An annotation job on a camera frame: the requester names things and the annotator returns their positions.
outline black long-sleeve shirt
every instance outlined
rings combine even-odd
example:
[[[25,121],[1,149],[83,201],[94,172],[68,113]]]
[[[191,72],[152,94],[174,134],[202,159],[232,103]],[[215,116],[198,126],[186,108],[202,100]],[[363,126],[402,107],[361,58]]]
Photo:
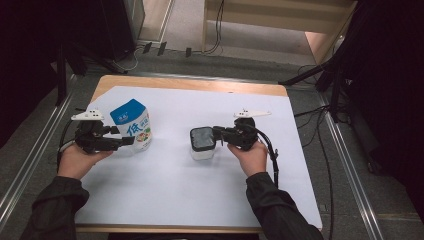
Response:
[[[290,195],[274,186],[268,173],[257,173],[246,182],[247,198],[268,240],[323,239],[318,229],[306,222]],[[32,205],[20,239],[75,240],[74,216],[88,197],[81,181],[55,177]]]

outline person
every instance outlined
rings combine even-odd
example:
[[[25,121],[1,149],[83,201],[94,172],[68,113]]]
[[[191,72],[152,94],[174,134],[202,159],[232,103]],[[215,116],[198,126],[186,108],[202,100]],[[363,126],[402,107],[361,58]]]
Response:
[[[266,172],[264,144],[256,142],[249,151],[231,144],[228,148],[247,175],[247,199],[268,240],[323,239],[320,231],[303,218],[290,195],[274,186]],[[74,216],[89,198],[80,180],[97,162],[111,154],[87,154],[76,144],[66,148],[57,176],[33,203],[32,214],[20,239],[76,239]]]

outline table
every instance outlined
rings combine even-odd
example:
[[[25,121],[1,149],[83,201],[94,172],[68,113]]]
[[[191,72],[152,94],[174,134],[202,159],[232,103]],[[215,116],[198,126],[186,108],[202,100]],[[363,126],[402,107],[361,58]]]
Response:
[[[222,22],[305,31],[317,64],[322,63],[345,33],[357,1],[352,0],[225,0]],[[219,0],[205,0],[202,51],[207,21],[216,21]]]
[[[283,86],[219,79],[104,76],[88,109],[98,108],[109,125],[112,120],[107,113],[131,98],[149,111],[151,146],[137,154],[121,147],[82,179],[90,200],[76,214],[77,231],[261,232],[245,196],[246,176],[228,149],[217,144],[210,160],[195,161],[190,155],[190,129],[233,127],[233,113],[243,107],[271,110],[271,116],[255,121],[279,149],[280,188],[292,194],[311,224],[322,227]],[[282,127],[269,128],[276,124]],[[267,171],[272,172],[270,162]]]

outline white tabletop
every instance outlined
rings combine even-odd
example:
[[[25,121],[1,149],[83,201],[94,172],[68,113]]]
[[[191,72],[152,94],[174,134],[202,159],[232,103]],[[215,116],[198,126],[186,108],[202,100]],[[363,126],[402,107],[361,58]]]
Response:
[[[190,154],[191,129],[233,127],[233,114],[247,109],[272,113],[255,122],[280,154],[280,189],[310,224],[322,228],[288,97],[117,86],[88,109],[99,109],[110,126],[109,113],[132,98],[147,107],[153,141],[136,154],[121,147],[82,179],[90,199],[76,214],[77,226],[258,229],[246,176],[226,143],[217,143],[210,160],[195,161]],[[267,171],[273,176],[270,160]]]

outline person's left hand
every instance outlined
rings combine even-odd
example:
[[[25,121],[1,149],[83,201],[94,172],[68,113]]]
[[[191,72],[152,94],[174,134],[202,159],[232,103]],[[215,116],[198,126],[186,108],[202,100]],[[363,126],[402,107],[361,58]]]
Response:
[[[88,154],[74,143],[63,151],[57,176],[81,180],[91,167],[112,153],[113,151]]]

